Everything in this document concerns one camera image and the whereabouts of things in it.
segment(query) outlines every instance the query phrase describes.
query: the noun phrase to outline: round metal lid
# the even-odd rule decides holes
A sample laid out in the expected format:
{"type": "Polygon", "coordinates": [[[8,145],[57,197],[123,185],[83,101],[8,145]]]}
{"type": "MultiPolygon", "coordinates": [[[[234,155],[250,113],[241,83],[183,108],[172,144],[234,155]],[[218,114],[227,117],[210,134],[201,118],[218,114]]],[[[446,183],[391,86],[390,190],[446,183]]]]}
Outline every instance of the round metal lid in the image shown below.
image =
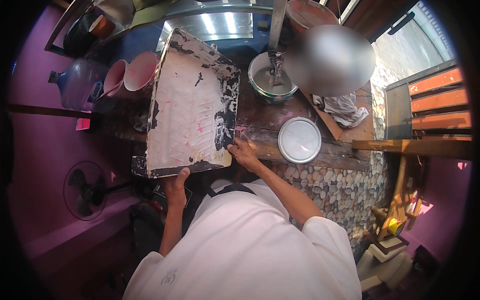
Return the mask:
{"type": "Polygon", "coordinates": [[[305,164],[314,159],[322,146],[317,125],[309,119],[296,117],[283,124],[278,134],[278,147],[290,162],[305,164]]]}

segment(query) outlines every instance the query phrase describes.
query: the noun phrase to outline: shirt sleeve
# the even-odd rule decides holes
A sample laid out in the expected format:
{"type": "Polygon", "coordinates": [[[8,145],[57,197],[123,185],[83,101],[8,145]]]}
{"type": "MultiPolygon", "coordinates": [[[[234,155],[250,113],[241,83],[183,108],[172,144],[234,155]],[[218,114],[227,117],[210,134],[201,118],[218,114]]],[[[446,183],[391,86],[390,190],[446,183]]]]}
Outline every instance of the shirt sleeve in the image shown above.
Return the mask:
{"type": "Polygon", "coordinates": [[[325,260],[345,294],[350,295],[349,299],[361,299],[360,280],[345,229],[327,218],[313,216],[303,225],[302,233],[325,260]]]}
{"type": "Polygon", "coordinates": [[[152,277],[153,272],[156,271],[158,264],[163,258],[163,255],[153,251],[142,259],[128,282],[122,300],[133,300],[138,298],[138,295],[141,294],[145,285],[148,283],[148,280],[152,277]]]}

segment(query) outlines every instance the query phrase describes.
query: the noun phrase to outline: hand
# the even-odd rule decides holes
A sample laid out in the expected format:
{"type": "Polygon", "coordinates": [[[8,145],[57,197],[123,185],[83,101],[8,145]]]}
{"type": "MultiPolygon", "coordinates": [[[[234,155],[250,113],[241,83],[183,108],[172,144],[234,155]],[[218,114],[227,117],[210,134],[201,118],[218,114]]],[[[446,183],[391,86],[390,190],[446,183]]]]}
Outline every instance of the hand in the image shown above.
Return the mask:
{"type": "Polygon", "coordinates": [[[163,192],[167,198],[168,207],[184,208],[187,204],[185,196],[185,180],[190,175],[189,168],[183,168],[177,176],[166,177],[162,180],[163,192]]]}
{"type": "Polygon", "coordinates": [[[239,164],[244,166],[249,172],[257,174],[262,166],[262,163],[253,153],[252,148],[248,142],[236,137],[233,142],[234,145],[228,145],[227,149],[232,153],[239,164]]]}

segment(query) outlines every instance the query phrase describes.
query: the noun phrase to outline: white rag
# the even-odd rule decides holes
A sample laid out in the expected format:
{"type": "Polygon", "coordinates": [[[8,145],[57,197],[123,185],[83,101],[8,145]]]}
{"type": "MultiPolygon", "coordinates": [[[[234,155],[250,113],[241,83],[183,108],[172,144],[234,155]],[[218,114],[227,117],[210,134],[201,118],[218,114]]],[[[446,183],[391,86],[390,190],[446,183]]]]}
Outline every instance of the white rag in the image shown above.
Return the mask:
{"type": "MultiPolygon", "coordinates": [[[[312,95],[314,104],[322,104],[322,97],[312,95]]],[[[343,127],[356,127],[368,116],[366,108],[355,106],[355,93],[340,97],[323,97],[325,103],[324,112],[329,113],[332,118],[343,125],[343,127]]]]}

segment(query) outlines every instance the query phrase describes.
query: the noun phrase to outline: pebble pattern tile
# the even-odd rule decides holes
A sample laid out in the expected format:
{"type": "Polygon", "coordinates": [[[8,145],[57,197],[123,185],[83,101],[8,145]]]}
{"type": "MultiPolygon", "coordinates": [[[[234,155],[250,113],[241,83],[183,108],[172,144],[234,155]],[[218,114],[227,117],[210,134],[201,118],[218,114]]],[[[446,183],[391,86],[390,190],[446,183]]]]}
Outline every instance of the pebble pattern tile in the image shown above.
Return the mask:
{"type": "MultiPolygon", "coordinates": [[[[385,136],[383,89],[399,79],[377,60],[370,79],[374,140],[384,139],[385,136]]],[[[342,226],[348,233],[353,252],[364,250],[359,249],[364,239],[363,232],[376,229],[371,207],[388,207],[396,182],[396,178],[391,181],[387,178],[388,165],[383,152],[378,151],[372,151],[368,172],[271,161],[264,163],[310,197],[324,216],[342,226]]]]}

